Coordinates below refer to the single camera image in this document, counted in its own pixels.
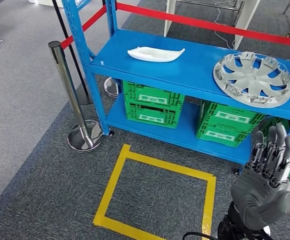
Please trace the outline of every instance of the blue metal shelf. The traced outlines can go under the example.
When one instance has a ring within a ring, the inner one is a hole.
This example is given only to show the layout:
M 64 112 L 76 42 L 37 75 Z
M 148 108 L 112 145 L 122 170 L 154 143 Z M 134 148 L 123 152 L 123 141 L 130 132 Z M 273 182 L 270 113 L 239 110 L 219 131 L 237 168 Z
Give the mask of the blue metal shelf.
M 91 50 L 88 49 L 84 36 L 79 14 L 80 7 L 77 7 L 75 0 L 62 0 L 62 2 L 104 135 L 110 134 L 110 125 L 241 164 L 248 159 L 251 148 L 251 136 L 237 148 L 197 139 L 196 117 L 199 107 L 189 103 L 184 103 L 177 129 L 127 120 L 122 95 L 119 96 L 110 112 L 106 116 L 95 74 L 112 77 L 119 86 L 120 80 L 125 80 L 290 119 L 290 99 L 279 107 L 256 108 L 236 101 L 220 89 L 213 78 L 214 66 L 225 55 L 238 53 L 237 51 L 118 29 L 116 1 L 104 0 L 110 40 L 94 57 L 90 54 Z M 185 52 L 174 61 L 166 63 L 145 62 L 128 55 L 128 50 L 141 46 L 175 51 L 185 48 Z M 279 61 L 290 72 L 290 61 L 282 59 Z
M 136 60 L 128 54 L 128 50 L 142 46 L 174 51 L 185 48 L 185 52 L 174 61 L 165 63 Z M 225 55 L 233 53 L 238 51 L 118 29 L 90 68 L 97 74 L 290 119 L 290 99 L 279 107 L 257 108 L 238 102 L 220 89 L 212 76 L 213 68 Z M 290 72 L 290 61 L 278 60 Z
M 131 121 L 126 118 L 124 96 L 119 94 L 107 114 L 106 123 L 135 134 L 178 145 L 201 153 L 245 164 L 251 151 L 251 135 L 234 148 L 220 143 L 205 141 L 196 136 L 199 106 L 185 102 L 176 129 Z

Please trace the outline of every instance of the black cable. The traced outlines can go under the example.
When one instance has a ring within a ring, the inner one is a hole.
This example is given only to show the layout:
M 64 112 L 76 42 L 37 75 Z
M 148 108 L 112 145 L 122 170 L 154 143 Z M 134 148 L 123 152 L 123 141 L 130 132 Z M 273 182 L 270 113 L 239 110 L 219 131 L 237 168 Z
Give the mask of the black cable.
M 190 236 L 190 235 L 200 236 L 200 237 L 211 239 L 211 240 L 218 240 L 218 239 L 212 237 L 212 236 L 208 236 L 208 235 L 206 235 L 204 233 L 200 233 L 200 232 L 196 232 L 196 231 L 187 232 L 183 236 L 183 240 L 185 240 L 186 237 Z
M 56 0 L 51 0 L 51 1 L 54 5 L 54 8 L 56 12 L 57 17 L 58 18 L 59 23 L 60 24 L 61 29 L 63 30 L 63 35 L 65 36 L 66 39 L 68 38 L 69 34 L 67 31 L 67 27 L 65 27 L 64 21 L 63 21 L 62 15 L 60 15 L 60 12 L 57 6 L 57 3 L 56 2 Z M 89 95 L 88 91 L 86 88 L 85 82 L 84 82 L 84 78 L 82 75 L 82 72 L 81 72 L 81 69 L 79 68 L 79 63 L 77 62 L 77 59 L 74 53 L 73 47 L 72 46 L 72 44 L 70 44 L 68 47 L 70 48 L 70 54 L 72 55 L 72 58 L 74 61 L 76 69 L 77 70 L 78 75 L 79 76 L 80 82 L 82 83 L 82 86 L 84 89 L 85 94 L 86 94 L 86 96 L 88 97 Z

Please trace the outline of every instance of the shelf board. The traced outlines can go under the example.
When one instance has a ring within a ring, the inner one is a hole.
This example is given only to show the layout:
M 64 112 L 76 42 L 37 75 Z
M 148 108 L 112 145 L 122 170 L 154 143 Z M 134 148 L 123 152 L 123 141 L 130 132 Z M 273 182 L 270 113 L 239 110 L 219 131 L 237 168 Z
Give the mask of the shelf board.
M 185 102 L 176 129 L 131 121 L 126 118 L 124 96 L 119 94 L 107 116 L 106 122 L 113 127 L 143 135 L 166 143 L 174 144 L 201 153 L 230 160 L 239 164 L 246 163 L 251 151 L 251 138 L 248 135 L 238 147 L 196 138 L 199 106 Z
M 164 63 L 140 61 L 128 54 L 128 50 L 142 46 L 174 51 L 185 48 L 185 52 L 174 61 Z M 213 78 L 214 66 L 233 53 L 238 51 L 119 29 L 90 67 L 97 74 L 290 119 L 290 99 L 279 107 L 257 108 L 238 102 L 219 88 Z M 290 61 L 278 60 L 290 72 Z

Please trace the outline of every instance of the robotic hand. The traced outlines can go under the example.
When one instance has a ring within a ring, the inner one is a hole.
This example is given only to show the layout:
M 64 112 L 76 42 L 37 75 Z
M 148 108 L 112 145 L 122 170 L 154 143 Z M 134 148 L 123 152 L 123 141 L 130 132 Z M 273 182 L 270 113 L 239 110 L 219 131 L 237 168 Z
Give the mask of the robotic hand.
M 232 186 L 233 202 L 217 228 L 218 240 L 272 240 L 263 228 L 290 212 L 290 135 L 282 124 L 261 131 L 248 163 Z M 208 239 L 217 238 L 188 232 Z

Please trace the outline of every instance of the stanchion post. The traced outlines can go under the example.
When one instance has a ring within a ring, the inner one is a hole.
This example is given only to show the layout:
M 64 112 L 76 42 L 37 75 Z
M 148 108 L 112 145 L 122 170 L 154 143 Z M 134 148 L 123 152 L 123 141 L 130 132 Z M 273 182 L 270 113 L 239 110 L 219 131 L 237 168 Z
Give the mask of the stanchion post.
M 98 147 L 102 140 L 103 131 L 97 121 L 85 120 L 60 42 L 51 41 L 48 43 L 48 47 L 77 122 L 68 135 L 68 143 L 78 152 L 89 152 Z
M 65 26 L 64 21 L 63 20 L 62 15 L 60 14 L 60 9 L 58 8 L 57 1 L 56 0 L 51 0 L 51 1 L 54 5 L 54 8 L 56 12 L 57 17 L 58 18 L 59 23 L 60 24 L 60 27 L 63 33 L 63 36 L 66 39 L 68 38 L 69 34 L 67 33 L 67 27 Z M 79 87 L 76 90 L 77 97 L 78 97 L 79 104 L 82 104 L 82 105 L 92 104 L 93 100 L 91 98 L 88 89 L 86 88 L 86 84 L 84 81 L 83 76 L 82 75 L 82 71 L 79 68 L 79 63 L 77 62 L 77 59 L 74 53 L 73 47 L 72 46 L 72 44 L 70 44 L 70 46 L 68 46 L 68 48 L 70 48 L 70 52 L 72 55 L 73 60 L 74 61 L 76 69 L 77 70 L 77 73 L 79 76 L 80 82 L 82 83 L 82 88 Z

